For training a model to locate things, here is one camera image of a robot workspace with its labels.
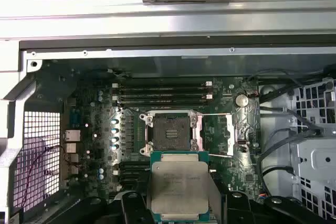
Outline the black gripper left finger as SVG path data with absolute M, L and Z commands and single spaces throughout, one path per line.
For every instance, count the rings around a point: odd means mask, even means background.
M 75 223 L 152 223 L 153 215 L 141 194 L 131 191 L 107 203 L 92 199 L 87 207 L 80 207 Z

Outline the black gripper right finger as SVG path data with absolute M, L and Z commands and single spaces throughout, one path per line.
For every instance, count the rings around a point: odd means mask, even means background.
M 335 223 L 335 217 L 325 220 L 285 197 L 257 203 L 241 191 L 229 190 L 217 172 L 208 177 L 209 205 L 218 223 Z

